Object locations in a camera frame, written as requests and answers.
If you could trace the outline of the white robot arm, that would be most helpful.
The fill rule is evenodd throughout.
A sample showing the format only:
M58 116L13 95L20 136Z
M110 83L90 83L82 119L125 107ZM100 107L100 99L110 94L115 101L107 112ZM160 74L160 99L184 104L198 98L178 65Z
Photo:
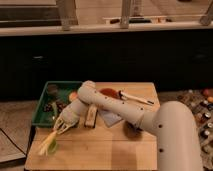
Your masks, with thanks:
M68 130L90 104L118 114L134 127L155 135L158 171L203 171L196 122L183 103L169 101L156 112L147 111L103 95L93 81L85 81L77 91L77 98L61 112L53 129L59 134Z

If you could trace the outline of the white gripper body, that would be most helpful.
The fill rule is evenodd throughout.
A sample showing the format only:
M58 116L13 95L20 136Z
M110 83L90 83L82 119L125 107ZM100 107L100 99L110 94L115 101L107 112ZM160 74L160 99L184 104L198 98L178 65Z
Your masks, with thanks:
M80 116L72 111L70 107L66 107L59 115L59 120L67 125L75 125L80 119Z

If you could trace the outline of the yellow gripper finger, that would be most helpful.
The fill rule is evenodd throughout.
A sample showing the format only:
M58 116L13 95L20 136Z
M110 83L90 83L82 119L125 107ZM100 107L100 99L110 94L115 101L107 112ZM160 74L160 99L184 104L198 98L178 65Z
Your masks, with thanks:
M61 117L58 117L55 121L53 130L57 131L63 125L63 123L64 123L63 119Z
M74 123L74 124L71 124L71 125L68 125L68 124L62 124L62 126L57 130L57 133L58 134L63 134L65 133L67 130L69 130L70 128L75 128L77 127L78 123Z

